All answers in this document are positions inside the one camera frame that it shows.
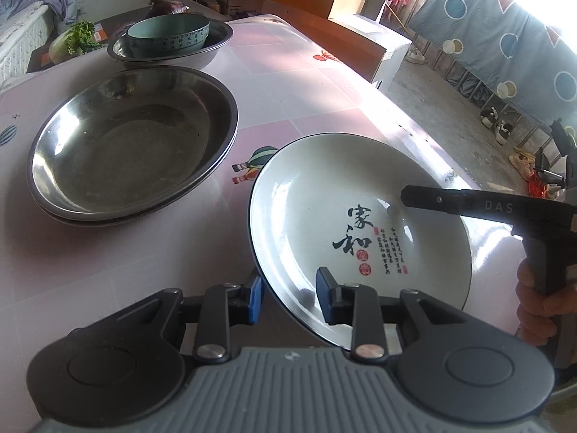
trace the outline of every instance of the red onion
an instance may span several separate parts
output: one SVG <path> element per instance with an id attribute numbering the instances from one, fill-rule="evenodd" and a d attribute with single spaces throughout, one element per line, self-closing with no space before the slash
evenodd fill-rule
<path id="1" fill-rule="evenodd" d="M 186 11 L 186 6 L 180 1 L 150 0 L 148 4 L 152 5 L 152 8 L 148 12 L 148 15 L 146 15 L 146 19 L 165 14 L 184 13 Z"/>

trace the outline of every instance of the finger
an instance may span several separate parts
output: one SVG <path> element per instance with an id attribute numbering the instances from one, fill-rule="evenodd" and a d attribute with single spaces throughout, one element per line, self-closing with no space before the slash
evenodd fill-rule
<path id="1" fill-rule="evenodd" d="M 529 262 L 527 262 L 527 259 L 520 263 L 519 268 L 517 269 L 517 278 L 519 279 L 519 282 L 524 286 L 529 288 L 533 288 L 535 286 L 535 274 L 529 267 Z"/>
<path id="2" fill-rule="evenodd" d="M 565 286 L 560 292 L 546 298 L 543 302 L 543 308 L 545 309 L 544 316 L 577 312 L 577 290 L 575 285 Z"/>
<path id="3" fill-rule="evenodd" d="M 517 308 L 517 317 L 521 325 L 530 330 L 538 337 L 547 339 L 557 333 L 557 327 L 549 318 L 535 316 L 523 309 L 523 306 Z"/>
<path id="4" fill-rule="evenodd" d="M 547 339 L 543 337 L 539 337 L 538 335 L 533 334 L 527 327 L 522 325 L 519 327 L 519 335 L 521 336 L 521 340 L 527 342 L 529 345 L 534 345 L 539 347 L 541 345 L 547 345 Z"/>
<path id="5" fill-rule="evenodd" d="M 538 294 L 535 290 L 528 288 L 521 283 L 517 283 L 515 291 L 521 306 L 523 306 L 527 312 L 535 316 L 547 316 L 547 314 L 545 314 L 545 309 L 543 308 L 545 296 Z"/>

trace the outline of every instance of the concrete floor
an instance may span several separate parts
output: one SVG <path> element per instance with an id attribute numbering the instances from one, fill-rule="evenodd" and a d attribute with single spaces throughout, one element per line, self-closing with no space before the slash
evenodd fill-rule
<path id="1" fill-rule="evenodd" d="M 501 146 L 480 120 L 479 108 L 426 65 L 404 61 L 387 96 L 417 122 L 477 182 L 526 194 L 527 183 L 509 163 L 513 144 Z"/>

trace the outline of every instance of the table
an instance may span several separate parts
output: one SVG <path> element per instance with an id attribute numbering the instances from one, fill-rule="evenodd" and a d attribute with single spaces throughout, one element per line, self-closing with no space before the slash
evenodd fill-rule
<path id="1" fill-rule="evenodd" d="M 247 236 L 253 182 L 234 183 L 232 165 L 262 146 L 280 148 L 318 132 L 351 132 L 399 149 L 446 188 L 473 180 L 388 98 L 278 17 L 230 23 L 234 37 L 203 71 L 221 80 L 238 104 L 239 131 L 224 162 L 194 191 L 140 220 L 109 228 L 77 228 L 49 218 L 26 183 L 32 140 L 64 100 L 122 70 L 105 49 L 25 75 L 0 94 L 0 424 L 27 431 L 37 420 L 25 387 L 34 354 L 166 287 L 185 295 L 227 281 L 244 282 L 255 266 Z M 186 66 L 187 59 L 173 60 Z M 521 242 L 498 223 L 464 219 L 472 257 L 465 310 L 509 332 L 518 322 L 514 293 Z M 190 334 L 184 350 L 190 349 Z M 265 300 L 253 328 L 233 328 L 233 343 L 318 345 L 279 307 Z"/>

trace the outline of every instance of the light blue ceramic bowl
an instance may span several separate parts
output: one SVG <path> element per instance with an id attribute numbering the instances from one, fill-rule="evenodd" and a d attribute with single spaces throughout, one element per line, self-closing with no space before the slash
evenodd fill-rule
<path id="1" fill-rule="evenodd" d="M 126 32 L 138 57 L 157 57 L 184 48 L 201 48 L 210 21 L 200 14 L 165 14 L 134 24 Z"/>

